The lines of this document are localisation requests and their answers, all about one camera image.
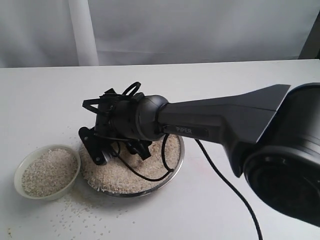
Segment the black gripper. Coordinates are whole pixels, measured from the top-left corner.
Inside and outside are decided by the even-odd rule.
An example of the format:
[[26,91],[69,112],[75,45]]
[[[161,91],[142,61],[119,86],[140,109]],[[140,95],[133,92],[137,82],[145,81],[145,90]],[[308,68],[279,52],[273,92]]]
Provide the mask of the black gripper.
[[139,140],[136,119],[139,102],[139,96],[101,96],[94,100],[97,105],[95,127],[83,126],[78,135],[97,166],[106,165],[112,158],[111,145],[106,139],[129,139],[124,144],[131,155],[138,154],[143,161],[151,156],[152,142]]

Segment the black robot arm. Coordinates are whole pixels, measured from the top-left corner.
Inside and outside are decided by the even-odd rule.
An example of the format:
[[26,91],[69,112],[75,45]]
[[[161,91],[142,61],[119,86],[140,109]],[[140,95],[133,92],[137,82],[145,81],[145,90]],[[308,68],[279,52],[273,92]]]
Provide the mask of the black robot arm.
[[269,207],[320,224],[320,85],[276,84],[245,94],[170,103],[144,95],[135,82],[123,93],[107,90],[83,107],[96,114],[78,134],[96,165],[103,150],[123,142],[147,159],[165,135],[220,144],[236,177],[244,176]]

